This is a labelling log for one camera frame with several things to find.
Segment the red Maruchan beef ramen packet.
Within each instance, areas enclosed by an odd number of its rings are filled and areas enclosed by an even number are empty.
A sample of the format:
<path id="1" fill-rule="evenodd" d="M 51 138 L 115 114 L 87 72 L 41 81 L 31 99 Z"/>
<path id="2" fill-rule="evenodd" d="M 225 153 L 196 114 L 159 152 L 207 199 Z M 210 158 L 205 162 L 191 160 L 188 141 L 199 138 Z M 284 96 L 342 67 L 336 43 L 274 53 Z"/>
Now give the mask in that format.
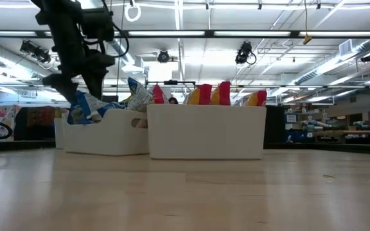
<path id="1" fill-rule="evenodd" d="M 221 82 L 211 93 L 212 105 L 229 106 L 231 104 L 231 83 L 229 81 Z"/>
<path id="2" fill-rule="evenodd" d="M 259 90 L 243 96 L 235 102 L 235 105 L 241 107 L 263 107 L 266 104 L 266 100 L 267 92 L 265 90 Z"/>
<path id="3" fill-rule="evenodd" d="M 185 98 L 185 105 L 209 105 L 211 103 L 210 84 L 203 84 L 191 91 Z"/>
<path id="4" fill-rule="evenodd" d="M 155 104 L 167 104 L 168 98 L 166 97 L 163 90 L 158 85 L 154 85 L 152 88 L 153 100 Z"/>

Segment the silver ventilation duct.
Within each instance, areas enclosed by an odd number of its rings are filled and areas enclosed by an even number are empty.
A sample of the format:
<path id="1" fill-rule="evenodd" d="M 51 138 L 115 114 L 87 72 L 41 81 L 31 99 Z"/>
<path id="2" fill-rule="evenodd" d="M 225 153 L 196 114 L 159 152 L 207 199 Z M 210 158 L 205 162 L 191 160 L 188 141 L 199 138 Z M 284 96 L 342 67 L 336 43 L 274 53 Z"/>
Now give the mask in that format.
<path id="1" fill-rule="evenodd" d="M 348 61 L 370 54 L 370 39 L 352 39 L 352 42 L 352 53 L 340 56 L 338 50 L 320 62 L 317 62 L 313 67 L 301 71 L 289 85 L 301 85 L 308 80 L 334 70 Z"/>

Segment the black cabinet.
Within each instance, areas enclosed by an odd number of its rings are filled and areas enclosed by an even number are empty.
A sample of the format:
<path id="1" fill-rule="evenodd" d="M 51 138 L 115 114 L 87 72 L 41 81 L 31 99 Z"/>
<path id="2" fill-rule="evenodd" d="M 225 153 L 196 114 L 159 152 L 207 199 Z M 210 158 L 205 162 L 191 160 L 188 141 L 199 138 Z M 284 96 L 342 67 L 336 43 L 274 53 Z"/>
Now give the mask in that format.
<path id="1" fill-rule="evenodd" d="M 264 144 L 284 142 L 285 111 L 283 107 L 266 106 Z"/>

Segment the black horizontal rail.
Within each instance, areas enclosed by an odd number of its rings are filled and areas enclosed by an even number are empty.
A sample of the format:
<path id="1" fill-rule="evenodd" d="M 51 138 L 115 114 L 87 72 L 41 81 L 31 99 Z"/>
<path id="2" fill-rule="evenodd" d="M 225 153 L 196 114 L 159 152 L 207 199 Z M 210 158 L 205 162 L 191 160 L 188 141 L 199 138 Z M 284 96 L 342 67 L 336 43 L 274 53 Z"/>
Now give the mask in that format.
<path id="1" fill-rule="evenodd" d="M 158 84 L 161 87 L 171 87 L 171 88 L 186 88 L 192 87 L 196 88 L 200 85 L 187 84 L 187 85 L 163 85 Z M 288 89 L 370 89 L 370 85 L 230 85 L 230 88 L 234 89 L 278 89 L 278 88 L 288 88 Z"/>

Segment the wooden background table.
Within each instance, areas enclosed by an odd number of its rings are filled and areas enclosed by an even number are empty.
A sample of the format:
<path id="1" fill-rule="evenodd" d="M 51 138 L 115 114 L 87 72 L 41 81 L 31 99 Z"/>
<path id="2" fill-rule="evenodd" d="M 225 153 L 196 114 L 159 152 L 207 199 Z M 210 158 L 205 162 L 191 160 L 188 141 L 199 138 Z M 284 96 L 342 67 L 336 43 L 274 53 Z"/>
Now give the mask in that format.
<path id="1" fill-rule="evenodd" d="M 326 130 L 314 132 L 316 136 L 341 136 L 349 134 L 370 135 L 370 130 Z"/>

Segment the white vent grille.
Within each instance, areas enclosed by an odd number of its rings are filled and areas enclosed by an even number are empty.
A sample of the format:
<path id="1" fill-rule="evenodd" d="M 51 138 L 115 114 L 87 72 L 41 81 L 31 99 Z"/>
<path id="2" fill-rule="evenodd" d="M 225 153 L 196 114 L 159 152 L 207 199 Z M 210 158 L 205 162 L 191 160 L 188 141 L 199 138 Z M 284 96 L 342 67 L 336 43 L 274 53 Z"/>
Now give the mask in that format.
<path id="1" fill-rule="evenodd" d="M 353 42 L 351 39 L 348 39 L 339 45 L 339 55 L 345 56 L 347 54 L 350 54 L 352 53 L 352 49 L 353 49 Z"/>

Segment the light floral cloth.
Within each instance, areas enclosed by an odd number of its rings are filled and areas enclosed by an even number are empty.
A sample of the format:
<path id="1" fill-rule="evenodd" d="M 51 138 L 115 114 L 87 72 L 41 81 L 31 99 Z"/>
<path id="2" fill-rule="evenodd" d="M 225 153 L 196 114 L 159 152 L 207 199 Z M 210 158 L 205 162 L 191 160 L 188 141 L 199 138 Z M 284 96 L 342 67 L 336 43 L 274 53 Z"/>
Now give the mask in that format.
<path id="1" fill-rule="evenodd" d="M 0 105 L 0 123 L 4 123 L 11 129 L 14 129 L 15 118 L 20 109 L 18 105 Z M 6 128 L 0 126 L 0 136 L 4 136 L 7 133 Z"/>

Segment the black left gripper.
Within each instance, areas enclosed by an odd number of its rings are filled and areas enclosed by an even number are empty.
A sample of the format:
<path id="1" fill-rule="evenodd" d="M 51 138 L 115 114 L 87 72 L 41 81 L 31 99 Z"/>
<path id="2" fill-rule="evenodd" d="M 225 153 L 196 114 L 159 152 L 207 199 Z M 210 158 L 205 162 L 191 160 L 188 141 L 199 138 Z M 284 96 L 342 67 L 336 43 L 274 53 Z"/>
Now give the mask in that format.
<path id="1" fill-rule="evenodd" d="M 89 49 L 72 19 L 50 19 L 48 25 L 54 41 L 53 50 L 60 58 L 62 74 L 50 74 L 42 79 L 42 84 L 55 89 L 69 103 L 77 103 L 78 83 L 63 74 L 81 74 L 90 94 L 101 99 L 103 79 L 108 73 L 107 68 L 114 65 L 114 58 Z"/>

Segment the blue storage crate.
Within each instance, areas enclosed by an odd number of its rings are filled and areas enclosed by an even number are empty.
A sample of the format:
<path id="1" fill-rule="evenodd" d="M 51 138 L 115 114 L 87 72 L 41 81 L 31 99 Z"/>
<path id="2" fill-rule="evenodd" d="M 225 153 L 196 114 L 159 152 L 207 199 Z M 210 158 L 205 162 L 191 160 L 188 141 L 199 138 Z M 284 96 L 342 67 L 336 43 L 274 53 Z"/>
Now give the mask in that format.
<path id="1" fill-rule="evenodd" d="M 314 143 L 315 138 L 306 131 L 302 130 L 286 130 L 285 142 L 287 143 Z"/>

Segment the dark patterned cloth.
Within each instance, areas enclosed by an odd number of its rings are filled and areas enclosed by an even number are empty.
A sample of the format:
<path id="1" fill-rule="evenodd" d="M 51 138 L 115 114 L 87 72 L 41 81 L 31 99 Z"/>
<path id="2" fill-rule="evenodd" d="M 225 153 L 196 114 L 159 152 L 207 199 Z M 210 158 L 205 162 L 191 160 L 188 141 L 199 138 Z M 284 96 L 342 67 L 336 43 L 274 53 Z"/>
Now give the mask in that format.
<path id="1" fill-rule="evenodd" d="M 55 118 L 64 112 L 59 107 L 22 107 L 15 116 L 15 141 L 45 141 L 55 138 Z"/>

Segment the black table frame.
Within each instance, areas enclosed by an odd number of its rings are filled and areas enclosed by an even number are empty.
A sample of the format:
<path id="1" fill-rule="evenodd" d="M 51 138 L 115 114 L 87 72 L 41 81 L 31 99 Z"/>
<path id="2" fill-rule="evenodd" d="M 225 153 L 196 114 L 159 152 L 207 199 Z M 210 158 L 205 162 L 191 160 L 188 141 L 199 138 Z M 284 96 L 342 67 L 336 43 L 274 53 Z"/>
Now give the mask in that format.
<path id="1" fill-rule="evenodd" d="M 32 150 L 40 148 L 55 148 L 55 141 L 13 141 L 0 142 L 0 151 Z M 337 144 L 337 143 L 271 143 L 264 149 L 273 150 L 324 150 L 350 153 L 370 154 L 370 144 Z"/>

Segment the black beam with light strips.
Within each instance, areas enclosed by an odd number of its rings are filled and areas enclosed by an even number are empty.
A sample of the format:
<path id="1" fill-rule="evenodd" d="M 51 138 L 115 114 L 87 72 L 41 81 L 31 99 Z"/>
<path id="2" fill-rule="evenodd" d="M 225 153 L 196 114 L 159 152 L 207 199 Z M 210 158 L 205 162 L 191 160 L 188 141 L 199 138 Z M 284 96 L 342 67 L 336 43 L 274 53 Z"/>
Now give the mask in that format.
<path id="1" fill-rule="evenodd" d="M 370 38 L 370 31 L 281 31 L 281 30 L 132 30 L 132 31 L 116 31 L 115 37 L 126 35 L 128 37 L 189 37 L 189 38 L 223 38 L 223 37 L 246 37 L 246 38 L 302 38 L 305 35 L 315 37 L 317 39 L 340 39 L 340 38 Z M 0 31 L 0 37 L 38 37 L 48 38 L 51 36 L 49 31 Z"/>

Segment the red-yellow ramen packets in bin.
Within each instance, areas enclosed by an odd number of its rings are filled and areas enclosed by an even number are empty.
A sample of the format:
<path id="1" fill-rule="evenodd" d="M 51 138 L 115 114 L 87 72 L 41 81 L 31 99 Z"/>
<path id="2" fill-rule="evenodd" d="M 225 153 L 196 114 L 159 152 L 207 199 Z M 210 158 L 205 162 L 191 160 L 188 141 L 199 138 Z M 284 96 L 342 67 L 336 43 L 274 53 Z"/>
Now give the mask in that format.
<path id="1" fill-rule="evenodd" d="M 171 97 L 176 98 L 179 104 L 182 104 L 186 96 L 197 88 L 194 81 L 145 81 L 145 87 L 147 89 L 152 88 L 154 85 L 160 86 L 168 99 Z"/>

